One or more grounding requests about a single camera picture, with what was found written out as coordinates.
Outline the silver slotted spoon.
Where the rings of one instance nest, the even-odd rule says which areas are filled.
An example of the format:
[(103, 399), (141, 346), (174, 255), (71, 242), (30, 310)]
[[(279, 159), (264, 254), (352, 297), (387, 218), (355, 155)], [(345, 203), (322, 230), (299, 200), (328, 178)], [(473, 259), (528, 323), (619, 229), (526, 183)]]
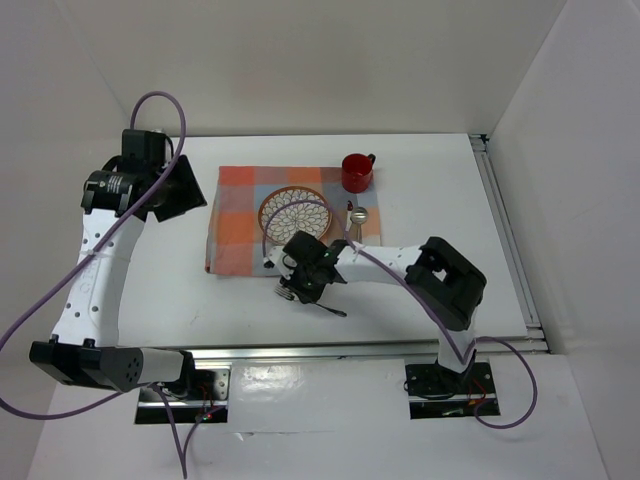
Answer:
[(363, 225), (369, 219), (369, 212), (364, 207), (354, 207), (348, 215), (349, 237), (357, 243), (361, 243), (363, 240)]

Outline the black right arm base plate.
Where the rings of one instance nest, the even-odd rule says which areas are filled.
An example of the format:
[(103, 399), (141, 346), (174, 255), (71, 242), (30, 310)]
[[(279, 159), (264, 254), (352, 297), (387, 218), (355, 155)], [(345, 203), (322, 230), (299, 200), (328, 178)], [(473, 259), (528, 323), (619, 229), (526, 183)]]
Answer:
[(476, 362), (462, 374), (435, 363), (408, 364), (403, 384), (412, 420), (499, 416), (500, 407), (488, 362)]

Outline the floral patterned brown-rimmed plate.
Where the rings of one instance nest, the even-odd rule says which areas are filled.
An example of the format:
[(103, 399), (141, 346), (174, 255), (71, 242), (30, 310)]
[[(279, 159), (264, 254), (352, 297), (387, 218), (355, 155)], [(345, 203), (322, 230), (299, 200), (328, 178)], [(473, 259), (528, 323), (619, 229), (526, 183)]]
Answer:
[(320, 239), (328, 231), (332, 213), (325, 198), (303, 186), (287, 186), (270, 193), (258, 210), (258, 223), (273, 244), (286, 244), (295, 233), (304, 231)]

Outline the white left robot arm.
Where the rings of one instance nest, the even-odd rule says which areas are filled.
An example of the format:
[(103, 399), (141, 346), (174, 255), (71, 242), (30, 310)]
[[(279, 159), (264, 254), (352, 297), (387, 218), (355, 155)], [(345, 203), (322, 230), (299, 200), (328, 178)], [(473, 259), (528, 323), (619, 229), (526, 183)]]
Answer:
[(172, 163), (173, 151), (164, 133), (126, 129), (120, 154), (84, 184), (81, 270), (50, 339), (29, 352), (63, 385), (129, 392), (159, 383), (176, 399), (196, 390), (192, 354), (119, 344), (121, 298), (148, 215), (163, 222), (206, 203), (188, 158)]

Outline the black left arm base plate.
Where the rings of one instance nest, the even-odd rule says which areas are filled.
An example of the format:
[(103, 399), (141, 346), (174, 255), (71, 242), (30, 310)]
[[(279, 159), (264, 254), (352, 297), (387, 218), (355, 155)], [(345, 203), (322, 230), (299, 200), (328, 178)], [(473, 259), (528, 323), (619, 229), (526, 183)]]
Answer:
[[(172, 393), (167, 387), (161, 390), (176, 424), (223, 424), (228, 421), (228, 397), (231, 367), (214, 365), (198, 369), (194, 384), (183, 393)], [(140, 390), (136, 413), (136, 425), (168, 424), (169, 417), (161, 396), (152, 388)]]

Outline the checkered orange blue cloth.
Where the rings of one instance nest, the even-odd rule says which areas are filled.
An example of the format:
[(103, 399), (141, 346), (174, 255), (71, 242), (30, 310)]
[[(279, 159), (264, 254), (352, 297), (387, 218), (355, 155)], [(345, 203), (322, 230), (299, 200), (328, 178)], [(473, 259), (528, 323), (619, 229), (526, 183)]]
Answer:
[(381, 221), (376, 187), (351, 194), (343, 189), (339, 167), (222, 166), (209, 222), (205, 270), (225, 276), (265, 277), (274, 274), (263, 267), (262, 230), (258, 213), (263, 201), (276, 190), (300, 186), (314, 190), (341, 219), (348, 203), (367, 209), (362, 241), (380, 246)]

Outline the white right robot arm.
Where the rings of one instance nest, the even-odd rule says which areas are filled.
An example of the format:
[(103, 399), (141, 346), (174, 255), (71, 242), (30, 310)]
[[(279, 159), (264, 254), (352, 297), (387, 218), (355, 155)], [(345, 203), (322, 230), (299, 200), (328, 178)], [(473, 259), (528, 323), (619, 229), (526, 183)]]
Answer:
[(419, 395), (444, 400), (469, 383), (476, 356), (475, 315), (487, 279), (446, 240), (431, 237), (421, 246), (393, 248), (346, 237), (326, 245), (298, 231), (285, 245), (263, 246), (262, 252), (264, 267), (280, 274), (278, 294), (290, 301), (318, 305), (332, 284), (404, 288), (439, 329), (435, 385)]

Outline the silver fork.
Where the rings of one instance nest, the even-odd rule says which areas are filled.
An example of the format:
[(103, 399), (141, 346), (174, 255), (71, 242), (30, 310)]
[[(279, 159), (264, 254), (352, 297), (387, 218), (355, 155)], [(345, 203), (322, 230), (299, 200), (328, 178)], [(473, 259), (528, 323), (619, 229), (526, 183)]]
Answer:
[(325, 310), (329, 313), (332, 313), (338, 317), (341, 318), (346, 318), (347, 317), (347, 313), (342, 311), (342, 310), (338, 310), (338, 309), (333, 309), (324, 305), (321, 305), (317, 302), (314, 301), (310, 301), (307, 297), (305, 297), (304, 295), (300, 295), (298, 292), (296, 292), (295, 290), (292, 290), (291, 288), (289, 288), (288, 286), (285, 285), (281, 285), (278, 284), (275, 286), (274, 288), (274, 292), (280, 296), (281, 298), (290, 301), (290, 302), (294, 302), (297, 301), (303, 305), (313, 305), (317, 308), (320, 308), (322, 310)]

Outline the silver butter knife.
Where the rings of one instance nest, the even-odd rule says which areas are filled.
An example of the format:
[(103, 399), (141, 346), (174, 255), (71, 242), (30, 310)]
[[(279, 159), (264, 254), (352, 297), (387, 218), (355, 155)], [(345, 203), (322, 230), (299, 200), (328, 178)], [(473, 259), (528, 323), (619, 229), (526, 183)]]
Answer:
[(353, 237), (351, 234), (351, 227), (353, 225), (351, 217), (352, 217), (353, 209), (354, 209), (354, 205), (352, 201), (348, 200), (347, 207), (346, 207), (345, 226), (344, 226), (344, 238), (348, 240), (353, 240)]

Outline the red ceramic mug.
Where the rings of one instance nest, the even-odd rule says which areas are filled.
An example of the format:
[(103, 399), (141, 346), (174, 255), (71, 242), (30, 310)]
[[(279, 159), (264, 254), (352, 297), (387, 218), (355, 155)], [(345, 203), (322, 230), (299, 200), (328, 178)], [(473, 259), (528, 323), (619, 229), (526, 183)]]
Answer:
[(366, 191), (373, 178), (375, 154), (352, 153), (341, 164), (342, 187), (349, 193), (359, 194)]

